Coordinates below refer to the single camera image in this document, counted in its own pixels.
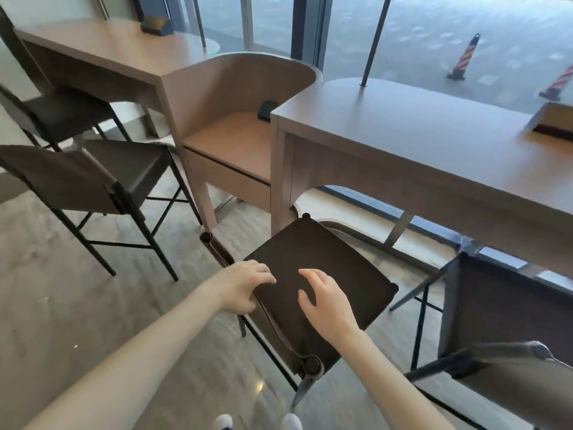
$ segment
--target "traffic cone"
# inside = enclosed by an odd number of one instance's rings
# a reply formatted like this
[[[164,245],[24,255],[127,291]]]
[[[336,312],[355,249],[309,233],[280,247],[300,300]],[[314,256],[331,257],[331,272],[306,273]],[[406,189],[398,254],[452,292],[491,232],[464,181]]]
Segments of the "traffic cone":
[[[451,72],[448,73],[448,79],[453,79],[455,81],[465,79],[463,76],[465,74],[465,70],[468,68],[469,61],[473,56],[473,52],[476,50],[477,43],[480,40],[480,34],[478,33],[473,37],[473,39],[469,42],[468,47],[464,51],[460,61],[457,65],[454,66]]]
[[[539,92],[539,96],[549,101],[559,101],[561,99],[561,92],[567,87],[567,83],[569,83],[571,77],[573,77],[573,64],[570,65],[547,90]]]

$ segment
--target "black chair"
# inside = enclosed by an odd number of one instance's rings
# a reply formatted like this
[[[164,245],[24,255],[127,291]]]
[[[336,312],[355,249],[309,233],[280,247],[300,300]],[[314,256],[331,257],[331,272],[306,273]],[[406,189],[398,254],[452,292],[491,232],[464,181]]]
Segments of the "black chair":
[[[212,234],[203,233],[201,240],[221,266],[234,262]],[[266,264],[277,283],[263,284],[254,291],[257,308],[248,317],[239,317],[241,333],[244,337],[245,327],[249,328],[295,390],[291,404],[294,410],[316,380],[340,358],[315,331],[298,305],[299,289],[304,289],[314,300],[311,286],[298,274],[298,269],[317,268],[332,276],[348,296],[362,329],[382,313],[398,287],[309,214],[285,227],[245,258],[249,259]],[[300,384],[293,374],[302,378]]]
[[[438,308],[442,312],[438,360],[417,368],[428,290],[441,276],[445,278],[445,301],[443,310]],[[446,371],[537,428],[571,428],[571,290],[526,277],[467,252],[461,252],[422,284],[408,379],[416,381]],[[541,344],[507,344],[530,341]],[[565,391],[569,394],[562,398]],[[425,395],[471,426],[484,429],[437,398]]]
[[[87,140],[72,150],[53,152],[33,146],[2,145],[0,166],[22,180],[111,275],[115,276],[115,271],[93,245],[153,249],[173,279],[179,280],[154,235],[175,202],[189,203],[200,224],[201,218],[168,146]],[[168,167],[179,183],[175,195],[148,197]],[[181,192],[186,200],[177,199]],[[169,202],[152,231],[139,209],[146,199]],[[88,214],[76,226],[62,210]],[[129,214],[149,244],[87,240],[80,230],[93,213]]]
[[[40,145],[34,135],[44,139],[48,143],[47,147],[60,151],[60,142],[92,127],[96,127],[102,139],[107,140],[98,124],[109,119],[113,119],[125,140],[132,141],[109,102],[69,87],[56,89],[29,101],[21,101],[0,85],[0,104],[32,144],[38,147]]]

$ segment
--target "marble floor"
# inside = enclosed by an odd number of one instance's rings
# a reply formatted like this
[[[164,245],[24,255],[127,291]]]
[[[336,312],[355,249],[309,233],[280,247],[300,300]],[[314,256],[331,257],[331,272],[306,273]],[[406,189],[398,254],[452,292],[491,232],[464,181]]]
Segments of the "marble floor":
[[[168,172],[153,195],[175,192]],[[212,190],[216,203],[225,194]],[[328,199],[306,197],[303,209],[325,208]],[[165,204],[147,201],[152,227]],[[82,215],[70,213],[79,222]],[[215,234],[243,257],[270,237],[270,216],[234,202],[219,212]],[[101,246],[118,272],[111,277],[30,192],[0,205],[0,428],[18,430],[107,355],[165,313],[219,269],[199,242],[191,209],[175,204],[158,243],[180,276],[173,282],[152,251]],[[93,239],[144,242],[125,216],[94,215],[84,228]],[[415,236],[411,251],[428,252]],[[348,241],[400,286],[399,295],[424,274],[348,237]],[[442,289],[432,290],[441,304]],[[407,369],[419,304],[383,313],[368,329],[381,350]],[[420,362],[435,358],[440,314],[430,310]],[[467,390],[448,376],[420,383],[434,396],[491,430],[531,427]],[[252,335],[241,339],[236,318],[220,314],[192,341],[142,414],[137,430],[210,429],[230,413],[238,430],[277,429],[293,391]],[[369,395],[344,362],[337,363],[297,408],[305,429],[388,428]],[[469,426],[448,417],[457,429]]]

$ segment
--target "tabletop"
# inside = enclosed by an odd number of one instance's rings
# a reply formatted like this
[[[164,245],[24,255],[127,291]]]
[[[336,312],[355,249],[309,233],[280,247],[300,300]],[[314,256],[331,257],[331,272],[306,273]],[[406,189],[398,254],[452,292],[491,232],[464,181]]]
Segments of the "tabletop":
[[[278,128],[370,161],[401,157],[573,215],[573,143],[525,131],[530,115],[380,79],[359,83],[306,89],[273,111]]]
[[[24,41],[155,84],[170,72],[204,61],[219,51],[207,39],[175,32],[169,36],[143,33],[127,19],[78,19],[16,29]]]

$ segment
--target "person's right arm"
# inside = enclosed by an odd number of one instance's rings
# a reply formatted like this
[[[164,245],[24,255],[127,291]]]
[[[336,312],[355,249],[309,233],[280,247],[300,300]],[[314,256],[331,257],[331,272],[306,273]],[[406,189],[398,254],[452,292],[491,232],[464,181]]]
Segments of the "person's right arm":
[[[382,354],[356,324],[334,279],[316,269],[298,271],[311,284],[313,305],[303,290],[298,302],[317,332],[337,349],[374,399],[392,430],[454,430],[449,421]]]

